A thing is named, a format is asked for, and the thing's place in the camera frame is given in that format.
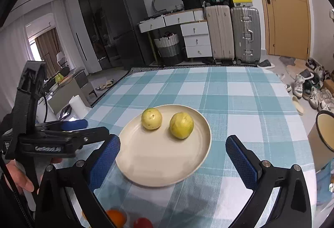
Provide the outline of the person's left hand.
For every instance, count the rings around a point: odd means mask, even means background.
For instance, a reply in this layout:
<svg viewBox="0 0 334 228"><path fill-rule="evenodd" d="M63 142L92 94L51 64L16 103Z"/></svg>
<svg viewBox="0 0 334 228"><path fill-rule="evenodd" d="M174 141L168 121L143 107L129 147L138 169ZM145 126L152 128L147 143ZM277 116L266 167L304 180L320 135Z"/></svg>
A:
<svg viewBox="0 0 334 228"><path fill-rule="evenodd" d="M59 163L58 160L52 158L42 159L41 157L36 157L34 159L34 167L36 170L36 175L38 177L38 185L41 184L42 177L45 171L45 168L53 163ZM23 169L23 165L18 163L15 160L10 160L7 162L6 167L16 185L18 192L22 195L23 191L33 192L34 186L31 177L26 175L26 172ZM1 170L1 196L8 194L12 191L11 186Z"/></svg>

